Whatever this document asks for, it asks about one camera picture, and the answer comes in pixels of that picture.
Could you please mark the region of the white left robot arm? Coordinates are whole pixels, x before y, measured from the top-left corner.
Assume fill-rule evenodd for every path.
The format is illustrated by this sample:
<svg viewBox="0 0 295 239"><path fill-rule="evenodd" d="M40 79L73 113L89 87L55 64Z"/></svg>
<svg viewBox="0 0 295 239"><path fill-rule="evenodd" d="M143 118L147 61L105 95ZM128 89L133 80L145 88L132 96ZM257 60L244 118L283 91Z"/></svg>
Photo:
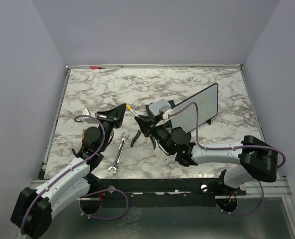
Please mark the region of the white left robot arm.
<svg viewBox="0 0 295 239"><path fill-rule="evenodd" d="M98 184L91 173L103 159L102 153L109 145L112 132L122 126L127 105L92 115L79 115L74 121L86 119L97 123L83 132L82 146L74 151L73 160L50 180L32 189L25 187L19 194L10 221L20 233L32 239L40 238L52 220L81 196L94 196Z"/></svg>

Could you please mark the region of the black framed whiteboard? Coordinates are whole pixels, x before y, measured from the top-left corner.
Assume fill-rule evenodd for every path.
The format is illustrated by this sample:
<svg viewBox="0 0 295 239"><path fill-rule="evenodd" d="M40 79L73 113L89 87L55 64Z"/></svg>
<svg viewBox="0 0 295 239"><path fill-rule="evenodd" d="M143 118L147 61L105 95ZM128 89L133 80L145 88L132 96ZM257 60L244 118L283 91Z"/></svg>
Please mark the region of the black framed whiteboard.
<svg viewBox="0 0 295 239"><path fill-rule="evenodd" d="M200 126L218 114L218 90L219 85L214 83L186 100L178 103L172 110L176 113L189 103L195 102L198 107L198 126ZM195 106L189 106L186 110L176 116L173 116L170 120L172 128L181 127L187 133L193 131L196 129Z"/></svg>

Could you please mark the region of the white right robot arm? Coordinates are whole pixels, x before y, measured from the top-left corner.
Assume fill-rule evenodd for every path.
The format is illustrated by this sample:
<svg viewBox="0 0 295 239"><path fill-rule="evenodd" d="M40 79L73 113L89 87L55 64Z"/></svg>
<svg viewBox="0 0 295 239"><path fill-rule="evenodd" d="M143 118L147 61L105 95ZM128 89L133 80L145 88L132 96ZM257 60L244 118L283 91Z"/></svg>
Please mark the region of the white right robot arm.
<svg viewBox="0 0 295 239"><path fill-rule="evenodd" d="M279 152L252 135L228 146L199 146L191 142L191 134L181 127L168 131L160 124L159 117L139 116L135 121L145 137L154 137L165 153L174 155L182 166L233 164L234 168L222 172L217 182L217 189L223 195L252 180L273 183L277 179Z"/></svg>

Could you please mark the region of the white marker pen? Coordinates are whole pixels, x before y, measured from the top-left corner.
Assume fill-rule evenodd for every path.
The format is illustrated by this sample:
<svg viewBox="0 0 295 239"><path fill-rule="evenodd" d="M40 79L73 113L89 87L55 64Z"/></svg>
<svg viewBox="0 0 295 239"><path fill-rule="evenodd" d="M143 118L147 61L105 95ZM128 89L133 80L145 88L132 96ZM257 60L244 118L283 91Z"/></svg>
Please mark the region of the white marker pen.
<svg viewBox="0 0 295 239"><path fill-rule="evenodd" d="M137 114L129 105L126 105L127 109L135 116L135 117L139 117L140 115Z"/></svg>

